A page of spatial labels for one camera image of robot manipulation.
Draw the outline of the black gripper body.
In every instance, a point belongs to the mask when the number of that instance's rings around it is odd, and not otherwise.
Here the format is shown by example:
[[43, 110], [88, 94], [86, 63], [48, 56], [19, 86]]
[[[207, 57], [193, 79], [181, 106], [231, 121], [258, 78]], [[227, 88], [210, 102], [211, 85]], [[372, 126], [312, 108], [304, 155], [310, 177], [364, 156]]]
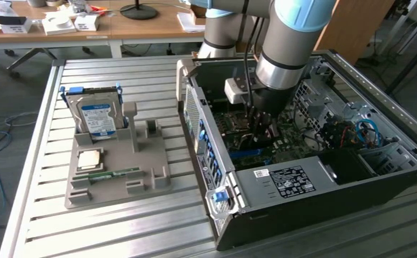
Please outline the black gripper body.
[[259, 112], [265, 112], [277, 118], [289, 104], [294, 93], [294, 87], [285, 90], [262, 88], [253, 91], [253, 105]]

